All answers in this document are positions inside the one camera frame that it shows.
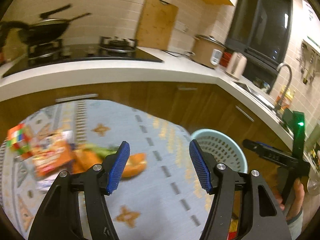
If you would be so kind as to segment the person's right hand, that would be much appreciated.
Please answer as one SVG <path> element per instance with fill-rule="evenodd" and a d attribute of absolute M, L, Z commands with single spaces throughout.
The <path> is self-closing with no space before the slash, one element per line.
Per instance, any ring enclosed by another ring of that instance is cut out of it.
<path fill-rule="evenodd" d="M 297 178 L 293 184 L 293 190 L 294 190 L 294 199 L 290 205 L 290 208 L 286 214 L 286 220 L 292 220 L 295 217 L 297 217 L 302 209 L 303 200 L 305 196 L 304 192 L 304 186 L 299 178 Z M 276 187 L 272 189 L 272 192 L 279 204 L 279 207 L 282 211 L 285 210 L 285 205 L 283 204 L 283 199 Z"/>

